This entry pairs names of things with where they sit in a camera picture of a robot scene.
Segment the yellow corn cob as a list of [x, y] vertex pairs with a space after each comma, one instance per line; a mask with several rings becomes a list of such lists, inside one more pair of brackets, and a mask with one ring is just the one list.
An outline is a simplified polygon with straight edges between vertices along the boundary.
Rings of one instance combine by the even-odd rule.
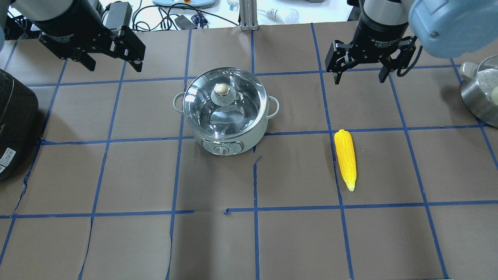
[[356, 187], [356, 155], [354, 142], [349, 131], [340, 129], [334, 134], [336, 156], [341, 177], [350, 192]]

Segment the glass pot lid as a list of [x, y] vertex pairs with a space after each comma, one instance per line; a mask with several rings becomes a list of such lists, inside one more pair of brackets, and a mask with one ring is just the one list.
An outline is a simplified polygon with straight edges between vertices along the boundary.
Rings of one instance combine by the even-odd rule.
[[190, 83], [181, 113], [199, 134], [219, 140], [237, 138], [269, 120], [268, 100], [256, 76], [243, 69], [221, 67]]

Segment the steel pot at edge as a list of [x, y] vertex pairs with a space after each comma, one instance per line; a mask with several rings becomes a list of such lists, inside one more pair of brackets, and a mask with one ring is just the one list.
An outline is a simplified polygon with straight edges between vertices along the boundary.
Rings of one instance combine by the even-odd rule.
[[462, 77], [461, 97], [467, 109], [482, 122], [498, 127], [498, 56], [479, 64], [464, 62], [459, 68]]

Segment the light green electric pot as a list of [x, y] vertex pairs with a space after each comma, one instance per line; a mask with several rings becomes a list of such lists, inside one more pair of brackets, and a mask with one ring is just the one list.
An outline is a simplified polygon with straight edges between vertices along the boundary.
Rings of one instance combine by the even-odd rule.
[[231, 156], [252, 149], [280, 110], [263, 84], [246, 70], [219, 67], [196, 77], [173, 99], [199, 146], [211, 154]]

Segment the white light bulb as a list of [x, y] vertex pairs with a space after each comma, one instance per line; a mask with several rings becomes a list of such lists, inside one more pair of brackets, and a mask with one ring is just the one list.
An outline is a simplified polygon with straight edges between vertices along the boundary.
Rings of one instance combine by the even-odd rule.
[[295, 9], [269, 9], [263, 12], [268, 18], [284, 24], [297, 24], [300, 14]]

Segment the dark brown rice cooker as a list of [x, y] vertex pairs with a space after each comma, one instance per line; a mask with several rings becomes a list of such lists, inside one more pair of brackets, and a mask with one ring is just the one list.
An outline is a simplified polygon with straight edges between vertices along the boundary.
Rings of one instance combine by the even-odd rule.
[[25, 155], [39, 111], [32, 89], [8, 72], [0, 71], [0, 179], [14, 173]]

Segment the aluminium frame post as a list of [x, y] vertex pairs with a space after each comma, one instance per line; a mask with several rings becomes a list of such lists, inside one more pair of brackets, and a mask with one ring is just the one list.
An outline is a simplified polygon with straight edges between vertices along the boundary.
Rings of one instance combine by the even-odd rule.
[[239, 0], [239, 23], [242, 31], [256, 31], [258, 25], [256, 0]]

